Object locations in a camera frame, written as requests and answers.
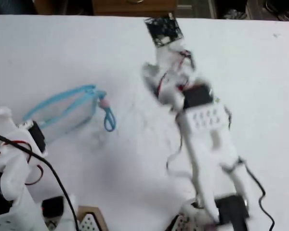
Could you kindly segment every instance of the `black cable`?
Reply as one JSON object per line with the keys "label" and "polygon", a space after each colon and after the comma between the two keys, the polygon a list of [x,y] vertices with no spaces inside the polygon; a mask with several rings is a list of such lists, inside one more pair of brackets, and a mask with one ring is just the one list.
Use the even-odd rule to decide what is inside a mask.
{"label": "black cable", "polygon": [[43,157],[40,157],[39,155],[37,155],[36,153],[32,152],[31,150],[29,150],[29,149],[27,149],[27,148],[19,145],[19,144],[16,143],[16,142],[13,142],[12,140],[9,140],[8,138],[6,138],[6,137],[4,137],[4,136],[1,136],[1,135],[0,135],[0,141],[5,142],[5,143],[7,143],[7,144],[9,144],[9,145],[12,145],[13,147],[15,147],[15,148],[17,148],[17,149],[19,149],[19,150],[21,150],[21,151],[29,154],[30,156],[33,156],[34,158],[40,160],[41,162],[43,162],[45,165],[47,165],[47,166],[49,167],[49,169],[52,171],[54,177],[56,178],[56,180],[57,180],[57,182],[58,182],[61,190],[63,191],[63,194],[64,194],[64,196],[66,197],[66,200],[67,200],[67,202],[68,202],[68,205],[70,206],[70,208],[71,208],[71,210],[72,210],[72,214],[73,214],[73,217],[74,217],[74,222],[75,222],[76,231],[79,231],[76,213],[75,213],[75,210],[74,210],[74,208],[73,208],[73,206],[72,206],[71,200],[69,199],[69,196],[68,196],[68,194],[67,194],[67,192],[66,192],[66,190],[65,190],[65,188],[64,188],[64,186],[63,186],[63,184],[62,184],[62,182],[61,182],[61,180],[60,180],[60,178],[59,178],[59,176],[58,176],[58,174],[56,173],[56,171],[55,171],[54,168],[52,167],[52,165],[51,165],[47,160],[45,160]]}
{"label": "black cable", "polygon": [[257,180],[257,178],[255,177],[255,175],[251,172],[251,170],[247,167],[246,164],[245,164],[245,167],[246,167],[247,173],[250,175],[250,177],[255,181],[255,183],[258,185],[258,187],[259,187],[260,190],[262,191],[262,196],[259,198],[258,204],[259,204],[259,207],[260,207],[260,209],[262,210],[262,212],[263,212],[264,214],[266,214],[266,215],[270,218],[270,220],[272,221],[271,227],[270,227],[270,229],[269,229],[269,231],[272,231],[272,230],[273,230],[273,227],[275,226],[275,221],[274,221],[273,217],[272,217],[272,216],[263,208],[263,206],[262,206],[262,200],[263,200],[263,198],[265,197],[266,192],[265,192],[263,186],[261,185],[261,183]]}

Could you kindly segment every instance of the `white table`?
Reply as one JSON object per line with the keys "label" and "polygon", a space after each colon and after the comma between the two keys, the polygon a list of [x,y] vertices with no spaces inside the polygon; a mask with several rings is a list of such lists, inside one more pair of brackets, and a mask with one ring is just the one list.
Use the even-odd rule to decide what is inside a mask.
{"label": "white table", "polygon": [[[233,112],[234,142],[267,190],[263,205],[275,230],[289,230],[289,23],[179,24],[203,76]],[[95,83],[108,92],[117,130],[97,132],[96,123],[92,134],[87,126],[49,145],[48,159],[81,205],[101,208],[111,231],[162,231],[194,195],[189,182],[166,174],[179,135],[173,115],[144,87],[145,61],[155,61],[155,49],[142,18],[0,16],[0,105],[16,122],[66,89]],[[185,149],[173,167],[188,167]],[[229,190],[218,174],[216,193]],[[36,201],[62,194],[49,171],[30,191]],[[269,226],[259,212],[250,230]]]}

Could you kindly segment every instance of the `white robot part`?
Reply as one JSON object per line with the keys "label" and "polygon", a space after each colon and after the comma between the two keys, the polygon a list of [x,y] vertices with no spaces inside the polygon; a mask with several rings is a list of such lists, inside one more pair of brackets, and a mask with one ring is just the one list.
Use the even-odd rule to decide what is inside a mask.
{"label": "white robot part", "polygon": [[23,155],[8,161],[0,180],[1,193],[7,201],[14,201],[21,195],[29,173],[30,168]]}
{"label": "white robot part", "polygon": [[[220,214],[213,191],[215,170],[223,169],[232,179],[237,193],[248,202],[253,201],[250,179],[244,165],[236,166],[239,156],[228,128],[229,115],[222,102],[213,100],[211,103],[185,108],[186,90],[203,84],[209,89],[211,87],[207,80],[196,78],[196,71],[190,72],[190,65],[181,66],[179,56],[176,56],[178,53],[175,53],[175,48],[170,49],[170,45],[157,48],[157,65],[145,64],[142,74],[158,101],[169,105],[178,114],[176,122],[193,169],[191,182],[204,205],[204,210],[197,212],[192,206],[185,205],[184,211],[190,217],[198,217],[196,220],[200,224],[218,223]],[[179,42],[174,46],[183,50]]]}
{"label": "white robot part", "polygon": [[[40,157],[47,155],[41,148],[41,140],[37,145],[33,138],[33,122],[27,121],[16,126],[11,111],[0,107],[0,135],[23,145]],[[40,205],[35,204],[25,185],[31,167],[40,164],[23,151],[0,141],[0,231],[48,231]],[[74,211],[78,205],[74,196],[70,196]],[[58,231],[75,231],[75,221],[68,202],[64,199],[64,212],[56,228]]]}

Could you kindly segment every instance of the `wooden drawer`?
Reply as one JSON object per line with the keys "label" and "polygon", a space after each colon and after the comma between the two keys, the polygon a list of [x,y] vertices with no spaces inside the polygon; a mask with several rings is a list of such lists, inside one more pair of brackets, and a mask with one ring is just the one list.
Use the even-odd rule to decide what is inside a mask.
{"label": "wooden drawer", "polygon": [[92,0],[96,15],[111,12],[173,12],[176,0]]}
{"label": "wooden drawer", "polygon": [[159,18],[165,16],[169,11],[145,11],[145,12],[99,12],[99,16],[124,16],[124,17],[150,17]]}

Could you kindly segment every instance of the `black circuit board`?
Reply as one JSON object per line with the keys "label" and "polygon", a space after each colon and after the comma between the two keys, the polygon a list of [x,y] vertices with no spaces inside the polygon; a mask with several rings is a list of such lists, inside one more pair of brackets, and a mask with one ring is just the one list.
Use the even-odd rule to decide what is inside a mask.
{"label": "black circuit board", "polygon": [[161,18],[148,18],[144,22],[156,47],[162,47],[183,38],[182,31],[172,13]]}

